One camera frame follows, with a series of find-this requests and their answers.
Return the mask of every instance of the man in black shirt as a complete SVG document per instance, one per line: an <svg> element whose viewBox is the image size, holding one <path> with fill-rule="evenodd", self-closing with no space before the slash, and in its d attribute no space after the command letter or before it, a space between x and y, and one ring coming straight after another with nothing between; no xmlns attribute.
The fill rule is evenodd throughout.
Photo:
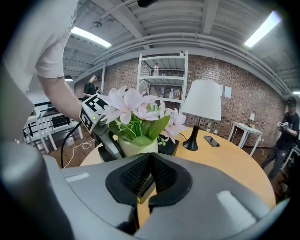
<svg viewBox="0 0 300 240"><path fill-rule="evenodd" d="M94 83L100 81L98 76L93 75L91 79L84 85L83 90L83 101L93 96L96 93L96 88Z"/></svg>
<svg viewBox="0 0 300 240"><path fill-rule="evenodd" d="M275 159L274 167L268 175L270 180L272 180L279 172L286 155L299 136L299 115L296 113L296 104L297 102L294 97L288 98L288 112L284 114L282 123L277 123L280 131L279 139L268 154L264 163L261 165L261 167L264 168Z"/></svg>

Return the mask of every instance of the ceiling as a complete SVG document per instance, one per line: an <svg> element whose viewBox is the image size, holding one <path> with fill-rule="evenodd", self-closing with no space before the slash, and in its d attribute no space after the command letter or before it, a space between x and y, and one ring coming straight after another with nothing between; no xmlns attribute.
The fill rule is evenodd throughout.
<svg viewBox="0 0 300 240"><path fill-rule="evenodd" d="M123 1L79 1L75 26L112 46L71 34L63 57L66 75L76 82L139 53L180 48L244 68L283 97L300 90L299 61L282 22L251 49L244 46L273 9L253 0L159 0L147 8L130 2L107 14ZM102 26L93 27L100 19Z"/></svg>

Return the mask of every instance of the black lamp base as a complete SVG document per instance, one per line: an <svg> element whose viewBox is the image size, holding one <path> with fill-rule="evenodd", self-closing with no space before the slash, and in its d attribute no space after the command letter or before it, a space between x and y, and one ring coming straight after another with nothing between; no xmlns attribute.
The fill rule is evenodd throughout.
<svg viewBox="0 0 300 240"><path fill-rule="evenodd" d="M197 134L198 134L199 126L194 125L193 131L189 139L183 142L183 146L191 151L196 151L198 150L197 146Z"/></svg>

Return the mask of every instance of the brick wall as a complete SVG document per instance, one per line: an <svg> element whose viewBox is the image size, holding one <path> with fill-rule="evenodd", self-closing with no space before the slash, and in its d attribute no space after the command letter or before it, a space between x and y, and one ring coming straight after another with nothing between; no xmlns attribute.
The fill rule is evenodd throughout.
<svg viewBox="0 0 300 240"><path fill-rule="evenodd" d="M108 94L111 88L119 88L127 85L129 88L136 88L138 59L131 59L116 63L105 70L104 94ZM218 84L232 88L231 99L221 97L222 119L221 121L202 119L202 128L210 128L211 132L217 130L220 137L228 138L232 122L247 123L251 113L255 114L255 128L264 134L263 146L271 147L275 141L276 123L282 120L285 112L283 99L267 84L256 76L252 75L240 67L230 63L202 57L189 55L189 71L191 81L196 79L211 79ZM149 74L149 68L142 66L141 73ZM188 78L187 93L191 83ZM75 92L82 88L80 82L75 85ZM140 85L140 91L147 90L147 83ZM150 87L150 94L159 96L161 86ZM165 97L168 96L171 87L166 86ZM178 103L166 102L170 108L179 108ZM196 116L187 114L186 125L191 127L196 123ZM233 139L233 143L238 144L242 135L242 130L238 129ZM249 135L245 146L254 146L256 135Z"/></svg>

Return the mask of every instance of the smartphone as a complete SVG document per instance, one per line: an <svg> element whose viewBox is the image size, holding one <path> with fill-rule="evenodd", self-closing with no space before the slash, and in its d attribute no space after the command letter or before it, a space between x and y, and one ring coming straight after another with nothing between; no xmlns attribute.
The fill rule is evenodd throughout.
<svg viewBox="0 0 300 240"><path fill-rule="evenodd" d="M215 139L213 139L211 136L204 136L204 138L206 139L206 141L209 142L209 144L214 147L217 148L220 146L219 143L217 143L217 141Z"/></svg>

